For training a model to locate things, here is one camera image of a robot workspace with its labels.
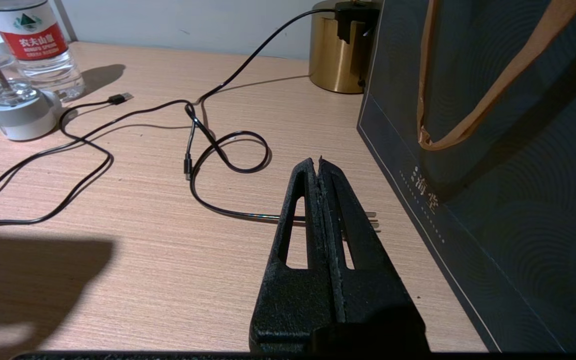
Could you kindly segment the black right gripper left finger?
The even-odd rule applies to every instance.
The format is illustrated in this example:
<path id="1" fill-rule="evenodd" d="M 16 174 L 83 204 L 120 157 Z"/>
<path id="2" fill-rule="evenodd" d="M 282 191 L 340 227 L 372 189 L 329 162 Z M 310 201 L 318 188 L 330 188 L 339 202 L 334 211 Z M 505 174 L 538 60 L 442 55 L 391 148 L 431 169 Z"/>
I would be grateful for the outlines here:
<path id="1" fill-rule="evenodd" d="M 306 268 L 287 265 L 295 210 L 304 200 Z M 292 170 L 249 326 L 253 353 L 304 353 L 314 331 L 333 323 L 329 253 L 318 177 L 308 158 Z"/>

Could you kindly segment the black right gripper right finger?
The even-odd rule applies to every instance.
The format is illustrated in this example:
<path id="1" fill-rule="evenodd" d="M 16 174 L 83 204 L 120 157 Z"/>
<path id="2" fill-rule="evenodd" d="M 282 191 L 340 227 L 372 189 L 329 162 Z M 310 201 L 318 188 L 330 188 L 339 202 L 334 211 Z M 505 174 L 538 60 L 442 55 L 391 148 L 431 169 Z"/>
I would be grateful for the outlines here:
<path id="1" fill-rule="evenodd" d="M 318 162 L 334 321 L 318 353 L 429 353 L 426 326 L 343 171 Z"/>

